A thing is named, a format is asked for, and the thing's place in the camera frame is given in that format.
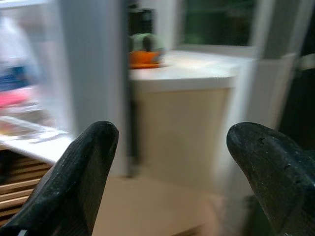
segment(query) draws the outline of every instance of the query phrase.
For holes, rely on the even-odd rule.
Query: beige floor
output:
[[[110,177],[93,236],[174,236],[195,228],[215,236],[221,206],[220,197],[149,177]]]

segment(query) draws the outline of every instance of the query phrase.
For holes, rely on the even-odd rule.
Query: blue label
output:
[[[0,92],[20,89],[29,85],[30,82],[27,80],[23,66],[14,67],[10,74],[0,76]]]

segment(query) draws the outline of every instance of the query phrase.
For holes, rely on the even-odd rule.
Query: wooden slats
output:
[[[0,226],[5,224],[28,199],[50,165],[40,161],[13,155],[15,157],[10,178],[0,185]]]

